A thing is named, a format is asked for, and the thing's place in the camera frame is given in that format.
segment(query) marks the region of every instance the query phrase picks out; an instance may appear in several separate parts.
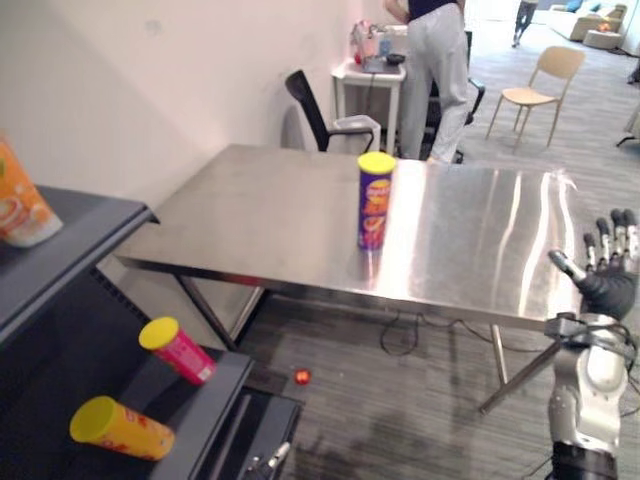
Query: person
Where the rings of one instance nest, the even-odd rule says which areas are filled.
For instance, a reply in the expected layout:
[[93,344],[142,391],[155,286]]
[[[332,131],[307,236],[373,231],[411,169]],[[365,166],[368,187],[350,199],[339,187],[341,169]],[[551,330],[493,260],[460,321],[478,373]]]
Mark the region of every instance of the person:
[[516,31],[513,34],[513,43],[511,44],[513,48],[520,45],[522,34],[531,25],[536,8],[538,8],[538,0],[522,0],[520,2],[518,14],[516,15]]
[[431,86],[440,92],[442,118],[428,160],[451,163],[467,119],[467,38],[464,0],[398,0],[385,7],[408,24],[407,78],[402,92],[402,157],[418,159],[424,136]]

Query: black shelf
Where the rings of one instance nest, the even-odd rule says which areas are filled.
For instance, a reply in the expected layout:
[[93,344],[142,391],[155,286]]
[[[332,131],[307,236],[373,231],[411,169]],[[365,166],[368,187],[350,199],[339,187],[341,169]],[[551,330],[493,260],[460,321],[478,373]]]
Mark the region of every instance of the black shelf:
[[141,202],[39,187],[64,222],[52,238],[28,249],[0,242],[0,344],[153,218]]
[[92,445],[79,445],[62,478],[195,478],[253,363],[244,355],[207,352],[216,360],[216,372],[202,387],[189,384],[165,363],[149,356],[119,397],[123,404],[174,430],[176,441],[169,455],[159,462],[149,462]]
[[[0,477],[227,480],[291,440],[300,405],[243,388],[249,357],[208,350],[216,373],[196,387],[138,345],[148,317],[95,266],[153,219],[144,204],[40,191],[64,228],[30,249],[0,244]],[[169,425],[169,455],[73,442],[69,420],[95,395]]]

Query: yellow lid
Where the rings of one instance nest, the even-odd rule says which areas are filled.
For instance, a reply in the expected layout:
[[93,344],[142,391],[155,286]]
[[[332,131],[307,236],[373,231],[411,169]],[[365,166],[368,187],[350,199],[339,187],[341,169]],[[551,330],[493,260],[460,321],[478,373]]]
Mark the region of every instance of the yellow lid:
[[373,175],[391,173],[396,166],[396,159],[383,152],[369,152],[358,157],[360,170]]
[[161,317],[147,323],[138,335],[138,342],[147,350],[165,347],[178,334],[180,325],[173,317]]
[[86,401],[76,411],[69,424],[69,433],[76,442],[95,442],[102,437],[115,418],[116,401],[105,395]]

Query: robot finger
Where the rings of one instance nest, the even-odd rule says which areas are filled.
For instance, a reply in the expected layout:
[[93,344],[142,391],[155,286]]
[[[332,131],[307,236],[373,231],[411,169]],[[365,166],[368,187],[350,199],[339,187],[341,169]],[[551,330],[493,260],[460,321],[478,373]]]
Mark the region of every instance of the robot finger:
[[600,247],[602,248],[602,257],[598,261],[598,270],[604,270],[607,268],[609,257],[611,256],[611,232],[609,231],[609,224],[602,217],[596,221],[596,225],[600,233]]
[[627,228],[624,222],[624,215],[620,210],[611,210],[611,220],[613,221],[613,255],[622,256],[626,248]]
[[587,249],[587,272],[592,272],[596,268],[596,240],[590,233],[585,233],[583,238]]
[[627,226],[627,248],[623,254],[623,266],[628,272],[638,272],[640,267],[640,252],[638,246],[638,224],[633,211],[624,211],[624,222]]
[[632,210],[624,211],[624,223],[627,226],[627,248],[631,260],[637,260],[640,257],[640,246],[638,244],[638,222]]
[[567,274],[573,283],[578,284],[587,278],[587,272],[578,267],[573,260],[561,250],[550,250],[549,258],[562,272]]

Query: pink chip can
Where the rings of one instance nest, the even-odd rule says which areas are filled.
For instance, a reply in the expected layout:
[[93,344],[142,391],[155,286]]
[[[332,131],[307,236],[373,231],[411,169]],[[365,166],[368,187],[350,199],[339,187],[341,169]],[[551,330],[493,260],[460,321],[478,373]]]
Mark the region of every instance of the pink chip can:
[[205,383],[216,370],[213,359],[191,340],[175,318],[161,317],[149,322],[138,341],[195,385]]

